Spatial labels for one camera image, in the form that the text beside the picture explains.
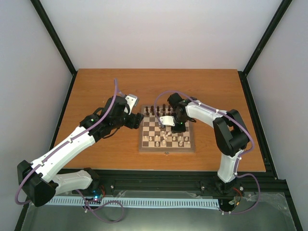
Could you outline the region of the wooden chess board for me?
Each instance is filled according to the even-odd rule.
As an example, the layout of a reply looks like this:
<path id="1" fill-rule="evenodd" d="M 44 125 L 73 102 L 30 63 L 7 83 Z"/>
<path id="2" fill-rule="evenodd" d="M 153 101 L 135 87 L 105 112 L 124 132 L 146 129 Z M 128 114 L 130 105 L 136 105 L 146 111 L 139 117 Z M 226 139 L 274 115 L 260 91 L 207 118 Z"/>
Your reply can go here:
<path id="1" fill-rule="evenodd" d="M 166 141 L 166 147 L 162 146 L 162 132 L 167 132 L 168 137 Z M 183 137 L 183 145 L 178 146 L 178 136 Z M 190 148 L 184 147 L 184 138 L 190 137 Z M 155 143 L 160 142 L 160 146 L 156 147 Z M 160 152 L 160 153 L 193 153 L 195 151 L 195 143 L 194 143 L 194 132 L 193 132 L 193 123 L 191 121 L 186 122 L 186 131 L 183 133 L 172 133 L 171 127 L 165 126 L 160 127 L 160 124 L 155 117 L 145 116 L 140 125 L 140 135 L 139 135 L 139 151 L 140 152 Z"/>

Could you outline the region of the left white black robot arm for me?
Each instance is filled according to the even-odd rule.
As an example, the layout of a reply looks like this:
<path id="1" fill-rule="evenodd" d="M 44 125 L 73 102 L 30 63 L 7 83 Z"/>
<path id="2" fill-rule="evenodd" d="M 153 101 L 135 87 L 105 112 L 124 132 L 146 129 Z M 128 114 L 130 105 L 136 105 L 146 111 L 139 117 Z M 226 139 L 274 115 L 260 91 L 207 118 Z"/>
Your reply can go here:
<path id="1" fill-rule="evenodd" d="M 105 107 L 99 107 L 86 116 L 49 152 L 32 162 L 20 162 L 17 165 L 18 190 L 24 191 L 28 201 L 36 207 L 67 191 L 85 189 L 88 193 L 96 193 L 100 181 L 90 168 L 69 174 L 58 172 L 79 153 L 101 139 L 110 138 L 121 127 L 138 129 L 144 118 L 142 114 L 132 112 L 138 101 L 138 97 L 132 94 L 109 98 Z"/>

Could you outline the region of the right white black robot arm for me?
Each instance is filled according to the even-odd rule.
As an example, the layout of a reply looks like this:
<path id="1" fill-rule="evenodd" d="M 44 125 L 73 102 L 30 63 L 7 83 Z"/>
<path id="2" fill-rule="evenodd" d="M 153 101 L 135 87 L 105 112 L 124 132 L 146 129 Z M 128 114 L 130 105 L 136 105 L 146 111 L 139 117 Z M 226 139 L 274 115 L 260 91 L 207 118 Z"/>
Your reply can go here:
<path id="1" fill-rule="evenodd" d="M 216 144 L 221 151 L 221 161 L 214 181 L 219 194 L 227 194 L 236 184 L 238 165 L 253 139 L 248 132 L 240 113 L 235 110 L 219 110 L 200 102 L 194 97 L 182 98 L 177 92 L 167 99 L 173 113 L 160 117 L 163 126 L 170 126 L 172 133 L 186 131 L 185 123 L 197 120 L 213 128 Z"/>

